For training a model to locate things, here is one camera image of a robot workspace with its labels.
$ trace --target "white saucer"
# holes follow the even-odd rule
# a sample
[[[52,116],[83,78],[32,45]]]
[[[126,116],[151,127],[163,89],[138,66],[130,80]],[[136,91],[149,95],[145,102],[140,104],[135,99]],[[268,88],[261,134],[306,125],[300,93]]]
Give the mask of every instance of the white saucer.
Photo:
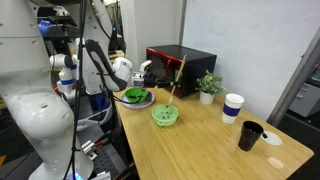
[[[143,102],[143,103],[139,103],[139,104],[127,104],[127,103],[122,103],[123,106],[129,108],[129,109],[142,109],[145,107],[148,107],[149,105],[151,105],[153,103],[153,101],[156,99],[156,96],[153,94],[153,92],[148,91],[151,93],[151,101],[150,102]],[[123,94],[121,96],[121,100],[125,101],[125,102],[129,102],[129,100],[127,99],[127,97]]]
[[[274,145],[274,146],[280,146],[282,144],[281,138],[270,131],[264,131],[264,133],[268,136],[267,138],[264,138],[263,135],[261,135],[261,138],[266,141],[267,143]]]

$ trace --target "paper cup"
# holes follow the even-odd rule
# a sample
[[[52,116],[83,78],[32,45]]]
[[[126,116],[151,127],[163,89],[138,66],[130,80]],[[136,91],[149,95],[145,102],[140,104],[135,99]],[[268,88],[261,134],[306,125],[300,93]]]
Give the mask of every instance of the paper cup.
[[[238,94],[227,94],[224,102],[222,121],[227,124],[233,124],[244,102],[244,98]]]

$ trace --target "floor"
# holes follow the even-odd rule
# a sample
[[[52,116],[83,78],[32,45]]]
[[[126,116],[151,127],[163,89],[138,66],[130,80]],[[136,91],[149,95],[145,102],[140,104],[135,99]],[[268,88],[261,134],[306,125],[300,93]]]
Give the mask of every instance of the floor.
[[[313,180],[320,178],[320,112],[304,118],[288,111],[277,127],[287,135],[304,144],[314,156],[299,168],[289,180]]]

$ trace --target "wooden table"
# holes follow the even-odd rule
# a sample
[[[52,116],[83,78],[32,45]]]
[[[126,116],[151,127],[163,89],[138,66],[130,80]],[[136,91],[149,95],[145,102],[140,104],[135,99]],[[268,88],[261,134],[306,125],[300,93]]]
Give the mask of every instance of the wooden table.
[[[212,105],[201,104],[198,94],[175,98],[177,122],[159,127],[151,117],[152,108],[167,103],[169,92],[149,89],[155,102],[144,109],[132,110],[117,102],[130,149],[142,180],[173,179],[286,179],[304,164],[313,152],[296,140],[260,120],[245,109],[232,125],[222,122],[224,97],[217,96]],[[125,91],[115,93],[121,97]],[[256,121],[265,130],[279,135],[281,146],[273,146],[261,138],[251,151],[238,147],[242,123]],[[269,158],[280,160],[275,168]]]

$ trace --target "wooden stick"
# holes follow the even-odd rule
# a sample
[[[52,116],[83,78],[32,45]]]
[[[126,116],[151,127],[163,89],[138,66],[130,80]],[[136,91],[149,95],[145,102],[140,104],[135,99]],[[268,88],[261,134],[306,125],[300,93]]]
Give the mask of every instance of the wooden stick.
[[[178,82],[178,80],[179,80],[179,78],[180,78],[180,75],[181,75],[181,72],[182,72],[182,70],[183,70],[183,67],[184,67],[184,65],[186,64],[186,59],[187,59],[187,55],[184,55],[175,82]],[[176,89],[176,85],[174,85],[173,88],[172,88],[172,90],[171,90],[170,97],[169,97],[169,103],[168,103],[168,104],[171,104],[172,101],[173,101],[173,93],[174,93],[174,90],[175,90],[175,89]]]

